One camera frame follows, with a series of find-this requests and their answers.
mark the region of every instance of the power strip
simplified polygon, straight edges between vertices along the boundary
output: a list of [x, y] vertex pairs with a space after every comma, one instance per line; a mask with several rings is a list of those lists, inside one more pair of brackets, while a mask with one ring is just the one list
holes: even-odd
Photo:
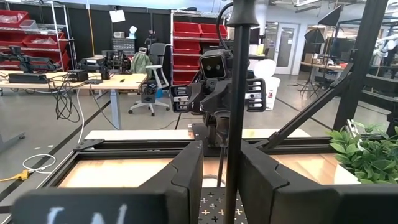
[[103, 83], [103, 82], [104, 82], [104, 80], [87, 80], [87, 81], [85, 81], [85, 83], [93, 84], [93, 85], [98, 85], [98, 84]]

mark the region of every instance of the gray floor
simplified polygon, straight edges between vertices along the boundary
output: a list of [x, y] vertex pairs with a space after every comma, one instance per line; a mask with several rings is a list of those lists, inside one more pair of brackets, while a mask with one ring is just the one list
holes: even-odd
[[[306, 77], [276, 75], [281, 79], [280, 88], [277, 92], [277, 101], [274, 110], [265, 111], [263, 113], [245, 113], [245, 128], [281, 128], [289, 122], [294, 116], [302, 111], [310, 104], [316, 96], [310, 98], [310, 93], [300, 96], [299, 90], [301, 86], [294, 86], [295, 83], [304, 84]], [[127, 114], [129, 107], [139, 99], [139, 96], [121, 95], [121, 117], [123, 129], [173, 129], [175, 121], [178, 117], [172, 111], [166, 111], [164, 108], [156, 107], [156, 117], [150, 116], [147, 108], [140, 108], [134, 111], [134, 114]], [[95, 105], [92, 97], [81, 96], [81, 104], [85, 119], [88, 119], [96, 111], [98, 107]], [[99, 99], [101, 105], [109, 101], [109, 96]], [[313, 119], [308, 120], [300, 128], [311, 136], [325, 136], [330, 127], [333, 126], [335, 114], [339, 101], [333, 100], [322, 108]], [[22, 161], [29, 156], [40, 153], [48, 153], [58, 144], [60, 144], [67, 136], [69, 136], [79, 124], [70, 123], [68, 121], [55, 119], [55, 100], [50, 95], [34, 94], [28, 95], [23, 91], [14, 93], [11, 90], [4, 90], [4, 96], [0, 97], [0, 132], [4, 140], [19, 132], [26, 132], [26, 139], [18, 144], [0, 152], [0, 179], [13, 176], [23, 170]], [[111, 108], [108, 106], [104, 113], [107, 117], [111, 117]], [[362, 123], [381, 123], [387, 125], [386, 114], [388, 111], [360, 102], [355, 116], [355, 120]], [[188, 124], [200, 123], [201, 118], [190, 114], [183, 114], [179, 124], [179, 129], [186, 129]], [[95, 117], [88, 124], [83, 132], [83, 136], [87, 135], [91, 130], [96, 129], [112, 129], [111, 125], [103, 118], [101, 114]], [[56, 154], [57, 163], [59, 164], [71, 148], [76, 144], [79, 134], [72, 137]], [[7, 198], [0, 202], [0, 206], [10, 205], [13, 200], [21, 193], [35, 188], [46, 175], [33, 174], [28, 180], [21, 184], [17, 190], [13, 191]], [[12, 181], [0, 182], [0, 192], [6, 189]], [[4, 215], [0, 214], [0, 223]]]

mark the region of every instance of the wooden table surface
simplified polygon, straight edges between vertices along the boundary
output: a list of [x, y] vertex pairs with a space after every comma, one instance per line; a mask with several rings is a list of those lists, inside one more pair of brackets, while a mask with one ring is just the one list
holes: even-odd
[[[266, 138], [278, 129], [244, 129], [243, 138]], [[296, 129], [289, 137], [310, 137], [305, 131]], [[190, 130], [112, 130], [91, 131], [85, 139], [161, 140], [193, 139]], [[319, 184], [333, 184], [337, 161], [333, 154], [304, 154], [272, 156], [283, 165]], [[138, 187], [163, 169], [172, 159], [117, 159], [79, 161], [66, 176], [61, 187]], [[203, 175], [216, 177], [219, 158], [205, 158]], [[223, 180], [226, 178], [224, 161]]]
[[[304, 154], [272, 156], [274, 159], [318, 182], [334, 184], [337, 161], [333, 154]], [[138, 187], [163, 169], [172, 159], [110, 159], [79, 161], [66, 176], [60, 187]], [[205, 158], [204, 178], [216, 178], [218, 158]], [[226, 159], [223, 180], [226, 180]]]
[[[0, 71], [0, 74], [8, 75], [10, 73], [18, 73], [19, 71]], [[54, 82], [50, 82], [51, 88], [60, 86], [62, 84], [62, 77], [66, 72], [46, 73], [47, 78], [54, 78]], [[101, 79], [100, 73], [88, 73], [89, 79]], [[111, 79], [104, 80], [98, 85], [91, 85], [95, 90], [138, 90], [142, 82], [147, 78], [147, 74], [132, 74], [132, 75], [113, 75]], [[78, 86], [81, 83], [71, 83], [71, 86]], [[0, 88], [34, 88], [34, 89], [48, 89], [48, 84], [27, 84], [27, 83], [9, 83], [8, 81], [0, 81]], [[90, 89], [89, 85], [79, 87], [80, 89]]]
[[[315, 68], [323, 68], [323, 69], [326, 68], [325, 65], [319, 65], [319, 64], [315, 64], [315, 63], [311, 65], [311, 63], [302, 62], [301, 64], [302, 65], [306, 65], [306, 66], [310, 66], [310, 67], [312, 66], [312, 67], [315, 67]], [[336, 71], [336, 72], [344, 71], [344, 68], [342, 68], [340, 66], [331, 66], [331, 65], [329, 65], [327, 69], [330, 69], [330, 70], [333, 70], [333, 71]]]

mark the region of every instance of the wire shelf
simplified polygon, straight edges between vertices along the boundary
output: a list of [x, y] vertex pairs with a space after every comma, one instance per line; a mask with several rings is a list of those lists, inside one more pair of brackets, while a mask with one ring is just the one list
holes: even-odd
[[218, 38], [203, 38], [203, 37], [175, 37], [173, 36], [173, 39], [178, 39], [178, 40], [201, 40], [201, 41], [220, 41]]
[[18, 65], [0, 65], [0, 68], [18, 68]]
[[173, 69], [173, 72], [199, 72], [199, 70]]
[[60, 4], [55, 1], [48, 1], [48, 0], [0, 0], [0, 2], [3, 3], [9, 3], [9, 4], [24, 4], [24, 5], [30, 5], [30, 6], [50, 6], [51, 7], [51, 2], [53, 2], [54, 7], [65, 7], [63, 4]]
[[55, 34], [61, 32], [66, 25], [57, 25], [58, 29], [54, 29], [54, 24], [37, 24], [38, 29], [24, 29], [24, 28], [12, 28], [12, 27], [0, 27], [0, 30], [12, 30], [21, 32], [35, 32], [40, 34]]
[[214, 18], [218, 17], [218, 13], [212, 12], [194, 12], [194, 11], [184, 11], [184, 10], [172, 10], [172, 14], [175, 16], [188, 16], [188, 17], [202, 17], [202, 18]]
[[192, 57], [200, 57], [201, 54], [181, 54], [181, 53], [173, 53], [173, 56], [192, 56]]
[[[9, 50], [9, 47], [0, 47], [0, 49], [7, 49]], [[34, 51], [49, 51], [49, 52], [59, 52], [59, 49], [38, 49], [38, 48], [30, 48], [30, 47], [21, 47], [21, 50], [34, 50]]]

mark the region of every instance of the door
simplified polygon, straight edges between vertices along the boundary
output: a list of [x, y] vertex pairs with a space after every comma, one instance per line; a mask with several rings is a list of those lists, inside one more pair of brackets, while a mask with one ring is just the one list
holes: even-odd
[[298, 24], [279, 24], [274, 55], [275, 74], [292, 73], [298, 30]]

